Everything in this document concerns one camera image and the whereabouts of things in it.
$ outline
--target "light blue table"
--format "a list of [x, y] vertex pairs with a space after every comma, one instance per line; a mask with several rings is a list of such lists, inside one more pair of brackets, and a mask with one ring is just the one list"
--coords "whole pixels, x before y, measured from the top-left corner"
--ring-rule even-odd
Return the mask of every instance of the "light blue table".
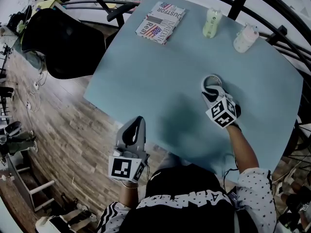
[[[136, 35], [156, 4], [187, 12], [166, 45]], [[219, 75], [241, 105], [238, 119], [263, 168], [277, 166], [291, 135], [303, 79], [263, 39], [238, 53], [233, 40], [242, 28], [223, 17], [217, 34], [202, 34], [207, 8], [184, 0], [144, 0], [130, 16], [98, 65], [84, 97], [115, 120], [146, 120], [147, 141], [222, 175], [235, 168], [226, 130], [212, 123], [201, 97], [201, 81]], [[238, 172], [228, 178], [237, 180]]]

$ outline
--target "sleeve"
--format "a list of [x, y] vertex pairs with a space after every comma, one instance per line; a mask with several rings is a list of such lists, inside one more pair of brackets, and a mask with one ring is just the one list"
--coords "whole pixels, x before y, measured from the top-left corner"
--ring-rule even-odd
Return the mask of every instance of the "sleeve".
[[96, 233], [116, 233], [131, 208], [119, 202], [113, 202], [103, 212]]
[[276, 226], [270, 176], [266, 169], [249, 168], [238, 179], [238, 207], [249, 213], [259, 233], [272, 233]]

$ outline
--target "floor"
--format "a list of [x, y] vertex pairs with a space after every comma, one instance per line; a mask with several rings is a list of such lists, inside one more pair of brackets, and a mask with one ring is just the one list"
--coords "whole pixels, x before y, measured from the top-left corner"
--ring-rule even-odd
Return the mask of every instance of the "floor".
[[[55, 180], [51, 193], [60, 204], [60, 195], [65, 193], [87, 205], [99, 217], [106, 206], [118, 199], [120, 185], [108, 178], [107, 167], [121, 124], [83, 98], [90, 76], [57, 80], [45, 71], [40, 76], [41, 86], [35, 92], [32, 85], [38, 81], [39, 73], [20, 54], [14, 51], [6, 68], [6, 85], [17, 88], [11, 110], [14, 120], [20, 120], [24, 129], [33, 129], [37, 136], [39, 151], [29, 153], [38, 172], [37, 178]], [[27, 112], [27, 100], [34, 112]], [[152, 174], [166, 152], [151, 143], [146, 144], [146, 150], [151, 155]], [[273, 180], [284, 178], [298, 163], [283, 157], [273, 173]], [[303, 184], [306, 175], [307, 172], [298, 171], [297, 180]], [[146, 184], [146, 171], [139, 182]], [[276, 205], [280, 213], [286, 208], [278, 198]]]

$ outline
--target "american flag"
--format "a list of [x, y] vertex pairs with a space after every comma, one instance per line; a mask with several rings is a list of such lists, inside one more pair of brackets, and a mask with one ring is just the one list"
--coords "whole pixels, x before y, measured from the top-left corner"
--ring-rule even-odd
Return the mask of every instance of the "american flag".
[[160, 4], [160, 6], [161, 6], [163, 9], [166, 9], [166, 10], [167, 10], [169, 7], [171, 7], [171, 4], [164, 2], [164, 3]]
[[157, 25], [152, 26], [149, 30], [147, 30], [144, 35], [149, 36], [149, 37], [154, 37], [156, 36], [158, 33], [160, 33], [162, 30], [160, 27], [158, 27]]

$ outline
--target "book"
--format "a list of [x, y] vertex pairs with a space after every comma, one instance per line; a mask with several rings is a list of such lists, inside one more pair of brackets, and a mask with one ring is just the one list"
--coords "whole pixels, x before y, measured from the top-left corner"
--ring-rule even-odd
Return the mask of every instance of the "book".
[[136, 34], [165, 44], [185, 15], [185, 9], [166, 2], [157, 2], [146, 15]]

